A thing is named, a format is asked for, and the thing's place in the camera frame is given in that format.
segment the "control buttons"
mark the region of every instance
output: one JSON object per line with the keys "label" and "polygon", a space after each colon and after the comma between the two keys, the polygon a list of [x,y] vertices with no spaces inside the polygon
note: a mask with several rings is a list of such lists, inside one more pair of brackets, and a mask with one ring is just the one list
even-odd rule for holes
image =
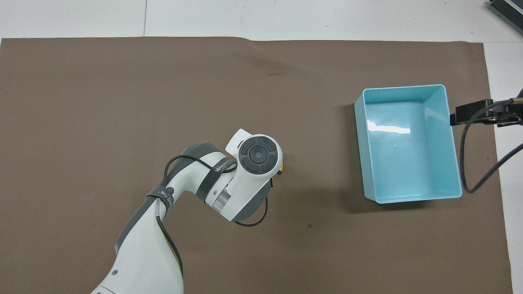
{"label": "control buttons", "polygon": [[268,137],[252,137],[241,143],[238,160],[252,174],[267,173],[274,168],[277,159],[276,144]]}
{"label": "control buttons", "polygon": [[242,147],[242,150],[240,151],[240,154],[243,154],[243,155],[247,154],[249,148],[254,144],[256,144],[256,142],[254,142],[254,138],[251,138],[251,139],[245,141],[245,143],[243,143],[243,147]]}
{"label": "control buttons", "polygon": [[264,172],[268,172],[274,167],[275,164],[276,164],[276,156],[271,154],[269,156],[269,159],[267,160],[267,162],[262,165],[261,170]]}
{"label": "control buttons", "polygon": [[267,138],[267,137],[259,137],[258,141],[261,145],[265,146],[267,150],[269,151],[275,151],[276,150],[276,144],[274,142]]}
{"label": "control buttons", "polygon": [[242,165],[244,168],[248,169],[249,171],[251,172],[255,172],[257,173],[258,172],[258,166],[255,165],[255,164],[252,164],[248,158],[244,158],[242,159]]}

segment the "brown mat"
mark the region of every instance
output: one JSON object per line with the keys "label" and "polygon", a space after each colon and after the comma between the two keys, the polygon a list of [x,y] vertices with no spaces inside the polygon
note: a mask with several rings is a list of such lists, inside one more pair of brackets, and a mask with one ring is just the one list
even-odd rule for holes
{"label": "brown mat", "polygon": [[[166,161],[198,141],[224,150],[241,127],[278,140],[285,172],[255,228],[182,195],[165,223],[186,293],[511,293],[497,174],[458,199],[363,196],[353,103],[437,83],[451,109],[489,98],[483,46],[4,39],[0,289],[93,290]],[[468,148],[475,182],[496,160],[493,127],[474,126]]]}

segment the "white table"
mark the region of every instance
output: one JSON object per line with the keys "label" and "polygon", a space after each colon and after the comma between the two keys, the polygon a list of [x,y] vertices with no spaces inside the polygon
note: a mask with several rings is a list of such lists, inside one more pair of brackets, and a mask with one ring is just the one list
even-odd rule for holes
{"label": "white table", "polygon": [[[494,100],[523,87],[523,35],[480,0],[0,0],[0,38],[235,36],[485,43]],[[495,128],[498,158],[522,127]],[[499,172],[514,293],[523,293],[523,153]]]}

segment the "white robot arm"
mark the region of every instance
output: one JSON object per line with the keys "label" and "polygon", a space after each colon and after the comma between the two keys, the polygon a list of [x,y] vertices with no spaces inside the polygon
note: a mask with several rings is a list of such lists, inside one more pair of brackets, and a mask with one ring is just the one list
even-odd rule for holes
{"label": "white robot arm", "polygon": [[181,158],[168,174],[166,168],[162,184],[149,192],[122,230],[115,263],[93,294],[183,293],[183,267],[162,225],[180,194],[190,191],[227,220],[238,222],[262,204],[271,178],[282,167],[280,146],[263,134],[239,129],[225,150],[237,162],[209,142],[195,143],[176,157]]}

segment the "plastic container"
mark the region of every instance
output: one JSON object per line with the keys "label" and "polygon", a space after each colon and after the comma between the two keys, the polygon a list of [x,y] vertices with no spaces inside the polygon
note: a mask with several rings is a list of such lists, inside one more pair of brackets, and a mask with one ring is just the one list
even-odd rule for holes
{"label": "plastic container", "polygon": [[354,109],[365,197],[392,203],[461,196],[445,86],[365,89]]}

